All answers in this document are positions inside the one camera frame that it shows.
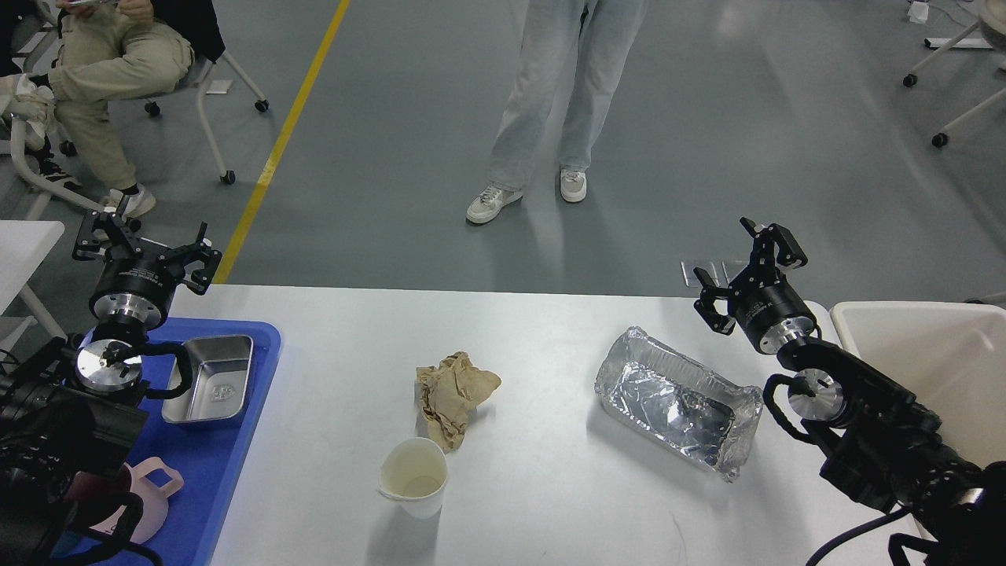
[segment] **yellow floor line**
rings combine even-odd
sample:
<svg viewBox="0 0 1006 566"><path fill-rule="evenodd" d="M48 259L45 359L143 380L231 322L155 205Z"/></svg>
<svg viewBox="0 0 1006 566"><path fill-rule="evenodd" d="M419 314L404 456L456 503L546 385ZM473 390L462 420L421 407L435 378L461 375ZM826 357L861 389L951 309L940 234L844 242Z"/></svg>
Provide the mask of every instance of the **yellow floor line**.
<svg viewBox="0 0 1006 566"><path fill-rule="evenodd" d="M321 45L318 46L314 60L311 61L311 67L308 68L304 82L301 83L301 89L297 92L297 99L294 100L294 106L290 109L290 114L287 115L287 121L284 122L283 129L280 130L280 137L277 138L276 144L273 146L273 152L269 154L269 160L266 161L266 167L262 170L262 174L259 175L259 182L256 183L252 197L248 199L247 205L244 206L241 219L237 221L237 227L234 228L234 232L230 235L230 241L227 243L227 248L223 251L223 258L220 259L216 274L213 276L213 282L217 282L217 285L227 281L230 269L234 266L234 259L244 244L244 238L247 237L248 229L252 227L252 222L255 221L256 214L259 213L259 207L262 205L263 199L266 198L266 191L269 190L269 185L273 182L273 174L280 165L280 160L283 159L283 152L286 151L290 136L294 133L297 121L301 118L304 103L307 102L308 96L311 93L311 88L314 87L315 78L318 77L321 65L325 62L328 49L332 45L332 40L335 39L335 32L339 30L342 17L345 15L346 8L348 7L349 0L341 0L338 9L335 11L335 15L332 17L332 22L328 24L325 37L322 39Z"/></svg>

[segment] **seated person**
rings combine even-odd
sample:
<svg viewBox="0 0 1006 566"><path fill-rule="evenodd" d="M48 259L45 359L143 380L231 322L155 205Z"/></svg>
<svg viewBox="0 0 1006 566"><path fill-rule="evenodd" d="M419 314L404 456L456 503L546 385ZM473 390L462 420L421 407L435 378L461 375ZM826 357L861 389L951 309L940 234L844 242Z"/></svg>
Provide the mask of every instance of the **seated person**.
<svg viewBox="0 0 1006 566"><path fill-rule="evenodd" d="M31 107L23 114L35 130L44 130L54 112L88 167L109 189L104 203L117 206L128 194L126 214L137 217L157 200L137 182L136 168L109 122L108 101L173 90L195 53L216 60L223 40L212 1L69 6L69 0L56 0L56 7L62 8L62 43L54 68L33 76L4 76L0 92Z"/></svg>
<svg viewBox="0 0 1006 566"><path fill-rule="evenodd" d="M0 50L0 76L21 72L21 68L17 66L10 56L14 28L17 27L17 24L20 23L24 16L34 14L36 9L35 3L32 0L4 0L0 3L0 45L7 46L6 49ZM45 180L62 185L64 188L79 190L81 188L79 181L63 171L52 160L53 154L49 140L47 138L40 140L34 137L32 141L33 143L25 148L25 153L38 161L38 174Z"/></svg>

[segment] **aluminum foil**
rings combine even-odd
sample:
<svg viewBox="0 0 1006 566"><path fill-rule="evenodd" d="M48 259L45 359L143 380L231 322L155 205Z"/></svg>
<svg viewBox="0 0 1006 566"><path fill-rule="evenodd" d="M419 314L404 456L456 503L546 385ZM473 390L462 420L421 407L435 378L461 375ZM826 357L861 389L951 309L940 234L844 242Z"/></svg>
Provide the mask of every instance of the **aluminum foil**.
<svg viewBox="0 0 1006 566"><path fill-rule="evenodd" d="M610 415L689 461L733 482L762 414L762 389L739 387L642 329L619 337L594 390Z"/></svg>

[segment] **white bin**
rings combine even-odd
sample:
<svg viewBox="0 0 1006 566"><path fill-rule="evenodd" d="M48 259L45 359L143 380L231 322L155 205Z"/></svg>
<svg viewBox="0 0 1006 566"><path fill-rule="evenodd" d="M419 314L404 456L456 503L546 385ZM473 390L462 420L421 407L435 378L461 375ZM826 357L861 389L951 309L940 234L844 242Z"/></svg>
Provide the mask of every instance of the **white bin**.
<svg viewBox="0 0 1006 566"><path fill-rule="evenodd" d="M1006 459L1006 311L935 303L845 303L831 311L842 346L913 392L940 434L985 467Z"/></svg>

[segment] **gray floor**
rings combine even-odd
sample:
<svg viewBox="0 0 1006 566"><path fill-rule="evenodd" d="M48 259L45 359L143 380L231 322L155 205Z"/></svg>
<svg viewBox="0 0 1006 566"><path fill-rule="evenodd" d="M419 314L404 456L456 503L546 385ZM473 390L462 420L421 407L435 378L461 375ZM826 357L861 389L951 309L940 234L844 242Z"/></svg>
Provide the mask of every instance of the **gray floor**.
<svg viewBox="0 0 1006 566"><path fill-rule="evenodd" d="M932 5L964 23L977 10ZM231 53L272 103L259 115L235 85L208 105L238 183L215 181L189 96L163 99L158 120L136 102L113 110L160 199L145 232L180 244L204 219L222 249L337 2L216 6ZM747 215L793 230L811 262L791 281L826 307L1006 291L1006 107L942 150L929 142L1006 86L1004 55L951 52L904 88L929 52L923 38L962 27L936 9L929 25L908 23L902 0L654 0L595 147L588 199L566 204L555 189L559 97L523 200L467 223L525 6L352 2L227 281L695 297L679 262L746 257L737 219ZM0 170L2 216L21 217L29 197L9 160ZM62 203L45 217L67 232L79 221ZM32 285L80 331L100 267L69 248L64 236ZM25 343L43 339L36 329Z"/></svg>

